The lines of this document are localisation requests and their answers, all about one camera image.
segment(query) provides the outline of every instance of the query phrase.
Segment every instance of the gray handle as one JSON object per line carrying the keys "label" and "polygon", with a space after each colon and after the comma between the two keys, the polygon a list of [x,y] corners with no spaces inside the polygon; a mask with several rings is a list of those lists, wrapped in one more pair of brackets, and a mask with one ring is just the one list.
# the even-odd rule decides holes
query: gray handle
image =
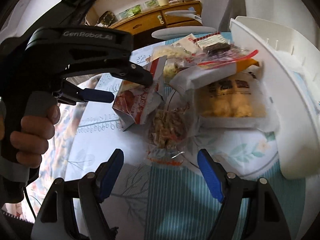
{"label": "gray handle", "polygon": [[[34,91],[30,95],[24,116],[32,115],[39,117],[46,117],[47,110],[57,104],[56,98],[52,94],[43,91]],[[1,103],[1,110],[5,119],[5,105]],[[27,184],[29,180],[29,168],[19,163],[13,163],[2,156],[0,156],[0,174],[10,181],[24,182]]]}

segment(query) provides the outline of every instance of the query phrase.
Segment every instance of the bed sheet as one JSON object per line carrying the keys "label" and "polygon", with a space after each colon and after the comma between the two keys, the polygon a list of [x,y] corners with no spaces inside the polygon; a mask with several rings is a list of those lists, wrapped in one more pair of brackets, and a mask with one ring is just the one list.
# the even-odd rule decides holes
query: bed sheet
{"label": "bed sheet", "polygon": [[[151,50],[152,47],[137,50],[132,61],[143,64]],[[95,87],[98,79],[82,86]],[[116,93],[119,82],[104,74],[96,88]],[[50,151],[41,164],[40,177],[28,187],[36,212],[55,178],[78,179],[94,171],[115,147],[120,147],[125,152],[125,165],[111,197],[102,204],[109,225],[120,226],[117,239],[132,239],[132,236],[134,239],[205,239],[220,205],[211,197],[195,167],[195,155],[186,155],[187,167],[180,170],[144,165],[146,151],[137,151],[145,149],[141,140],[145,136],[143,129],[133,127],[129,132],[120,132],[113,114],[106,104],[100,103],[89,103],[87,107],[85,104],[61,106],[61,120],[50,142]],[[272,133],[246,131],[239,135],[234,131],[206,130],[188,145],[190,153],[206,147],[227,171],[246,179],[265,176],[279,198],[292,239],[296,236],[299,239],[318,213],[319,203],[313,196],[313,187],[319,188],[319,178],[307,179],[307,183],[305,179],[285,180],[280,173]],[[243,201],[234,239],[239,238],[246,205]],[[79,202],[75,202],[75,207],[78,226],[86,233]],[[24,214],[30,214],[25,202],[22,209]]]}

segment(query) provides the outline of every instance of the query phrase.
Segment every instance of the bag of yellow food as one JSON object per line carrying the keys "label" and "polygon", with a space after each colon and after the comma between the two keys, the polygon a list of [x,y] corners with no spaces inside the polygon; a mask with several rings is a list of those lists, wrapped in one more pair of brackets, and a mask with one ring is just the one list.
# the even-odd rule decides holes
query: bag of yellow food
{"label": "bag of yellow food", "polygon": [[239,72],[195,90],[203,127],[275,131],[279,121],[272,99],[252,72]]}

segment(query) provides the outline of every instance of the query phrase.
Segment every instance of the wooden desk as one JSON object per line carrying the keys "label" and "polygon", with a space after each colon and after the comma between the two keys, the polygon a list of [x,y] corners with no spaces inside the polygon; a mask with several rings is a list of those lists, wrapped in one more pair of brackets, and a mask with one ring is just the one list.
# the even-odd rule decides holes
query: wooden desk
{"label": "wooden desk", "polygon": [[132,35],[136,35],[154,29],[178,26],[201,26],[201,23],[190,18],[166,16],[164,14],[168,11],[188,10],[189,8],[193,8],[198,15],[201,15],[202,8],[199,1],[177,2],[167,6],[159,6],[149,11],[141,12],[135,16],[114,23],[110,28],[126,31]]}

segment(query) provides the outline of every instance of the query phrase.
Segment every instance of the white plastic chair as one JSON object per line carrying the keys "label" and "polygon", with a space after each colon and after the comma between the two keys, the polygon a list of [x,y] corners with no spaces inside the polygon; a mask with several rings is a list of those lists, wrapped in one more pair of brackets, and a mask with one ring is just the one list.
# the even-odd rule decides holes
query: white plastic chair
{"label": "white plastic chair", "polygon": [[190,33],[212,33],[217,30],[227,32],[231,18],[246,16],[245,0],[204,0],[202,4],[202,17],[199,17],[195,11],[191,10],[169,11],[165,14],[191,18],[200,22],[203,26],[182,26],[161,29],[153,32],[152,37],[169,40],[180,38]]}

